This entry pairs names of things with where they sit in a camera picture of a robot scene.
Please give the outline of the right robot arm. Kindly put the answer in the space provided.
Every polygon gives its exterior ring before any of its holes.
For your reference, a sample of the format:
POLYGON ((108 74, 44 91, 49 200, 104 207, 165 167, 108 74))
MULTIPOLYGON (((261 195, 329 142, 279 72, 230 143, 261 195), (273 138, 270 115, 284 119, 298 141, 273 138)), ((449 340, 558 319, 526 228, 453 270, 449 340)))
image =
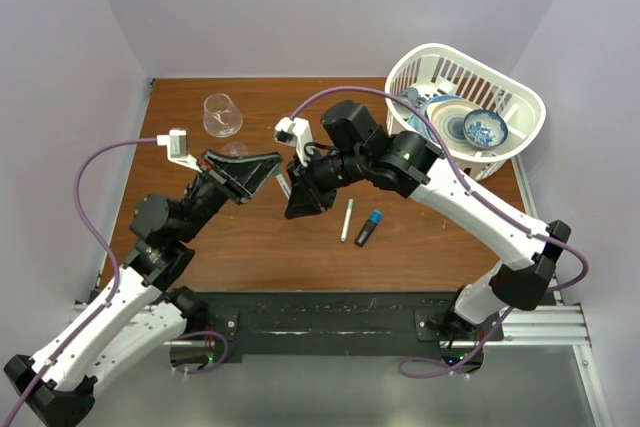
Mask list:
POLYGON ((457 294, 445 316, 452 337, 469 339, 505 307, 537 308, 571 233, 566 224, 512 208, 461 173, 432 141, 412 131, 387 134, 362 104, 340 102, 321 124, 332 142, 326 154, 314 146, 305 119, 284 117, 274 129, 275 140, 295 150, 287 166, 286 218, 319 215, 333 206, 338 189, 369 181, 438 211, 498 256, 495 267, 457 294))

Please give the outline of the white pen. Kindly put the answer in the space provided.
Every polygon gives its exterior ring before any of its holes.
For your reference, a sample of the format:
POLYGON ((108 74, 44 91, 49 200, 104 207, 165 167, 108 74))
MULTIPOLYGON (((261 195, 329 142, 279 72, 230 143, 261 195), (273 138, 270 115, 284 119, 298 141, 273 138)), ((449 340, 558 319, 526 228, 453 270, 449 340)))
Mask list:
POLYGON ((285 180, 285 178, 282 175, 278 175, 276 177, 276 180, 278 181, 278 184, 280 185, 285 197, 289 199, 291 195, 291 191, 290 191, 288 182, 285 180))
POLYGON ((344 221, 343 221, 343 225, 341 228, 341 234, 340 234, 340 242, 341 243, 345 243, 348 237, 348 232, 349 232, 349 226, 350 226, 350 222, 351 222, 351 217, 352 217, 352 212, 353 210, 349 211, 346 207, 346 211, 345 211, 345 215, 344 215, 344 221))

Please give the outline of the blue marker cap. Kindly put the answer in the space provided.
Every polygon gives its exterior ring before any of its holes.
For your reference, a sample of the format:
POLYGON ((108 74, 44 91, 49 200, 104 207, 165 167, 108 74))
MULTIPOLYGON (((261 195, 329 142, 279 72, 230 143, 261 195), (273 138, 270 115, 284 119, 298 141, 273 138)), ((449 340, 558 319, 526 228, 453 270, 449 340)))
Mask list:
POLYGON ((369 220, 375 224, 379 224, 382 219, 382 213, 379 210, 374 210, 369 216, 369 220))

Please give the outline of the black marker pen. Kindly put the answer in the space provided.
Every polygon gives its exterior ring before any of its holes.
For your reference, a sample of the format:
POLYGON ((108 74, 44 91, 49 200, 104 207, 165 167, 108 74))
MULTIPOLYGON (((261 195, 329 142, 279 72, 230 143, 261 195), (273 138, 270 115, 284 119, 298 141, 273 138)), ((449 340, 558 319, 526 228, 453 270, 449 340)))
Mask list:
POLYGON ((371 237, 372 233, 375 231, 376 227, 377 223, 371 219, 368 219, 357 234, 354 240, 354 244, 359 247, 363 247, 371 237))

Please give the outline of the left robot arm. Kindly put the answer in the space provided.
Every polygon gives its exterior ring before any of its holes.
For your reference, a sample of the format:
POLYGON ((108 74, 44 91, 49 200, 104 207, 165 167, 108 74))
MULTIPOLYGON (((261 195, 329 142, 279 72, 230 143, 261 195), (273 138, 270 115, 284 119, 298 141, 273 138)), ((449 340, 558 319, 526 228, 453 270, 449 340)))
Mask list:
POLYGON ((144 197, 130 226, 137 241, 109 284, 53 341, 5 365, 19 402, 44 425, 78 425, 117 377, 161 344, 208 335, 206 304, 172 286, 195 255, 187 245, 226 202, 251 200, 282 157, 208 150, 180 161, 196 172, 183 198, 144 197))

